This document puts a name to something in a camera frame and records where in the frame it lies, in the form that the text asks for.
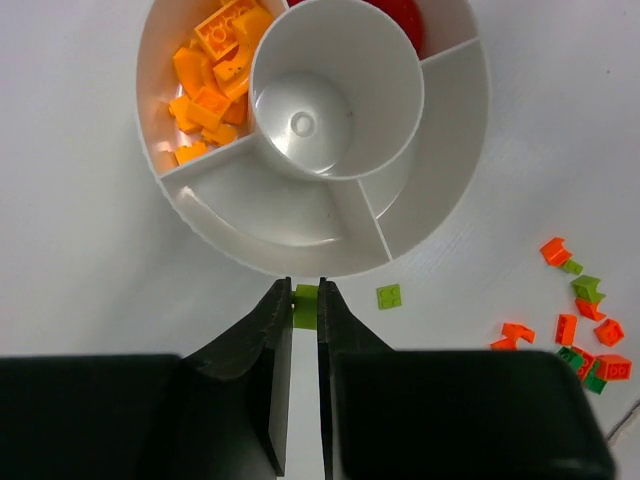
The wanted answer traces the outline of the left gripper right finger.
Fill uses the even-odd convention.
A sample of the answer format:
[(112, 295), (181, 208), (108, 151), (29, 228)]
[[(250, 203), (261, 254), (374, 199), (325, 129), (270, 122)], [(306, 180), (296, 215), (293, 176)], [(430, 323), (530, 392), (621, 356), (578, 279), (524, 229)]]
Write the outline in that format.
[(329, 479), (611, 479), (615, 462), (578, 377), (544, 351), (395, 350), (317, 298)]

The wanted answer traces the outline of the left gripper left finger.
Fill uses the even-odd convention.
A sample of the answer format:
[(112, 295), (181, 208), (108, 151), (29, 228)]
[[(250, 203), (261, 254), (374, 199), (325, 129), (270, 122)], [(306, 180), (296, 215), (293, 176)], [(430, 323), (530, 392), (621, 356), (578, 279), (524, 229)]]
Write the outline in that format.
[(286, 463), (289, 279), (188, 356), (5, 357), (5, 479), (276, 479)]

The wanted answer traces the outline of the lime lego brick pair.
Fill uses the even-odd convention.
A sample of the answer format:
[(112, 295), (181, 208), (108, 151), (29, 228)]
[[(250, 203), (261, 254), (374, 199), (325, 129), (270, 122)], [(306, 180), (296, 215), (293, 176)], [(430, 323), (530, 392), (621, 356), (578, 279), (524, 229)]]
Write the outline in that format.
[(298, 284), (293, 297), (293, 326), (297, 329), (317, 329), (317, 285)]

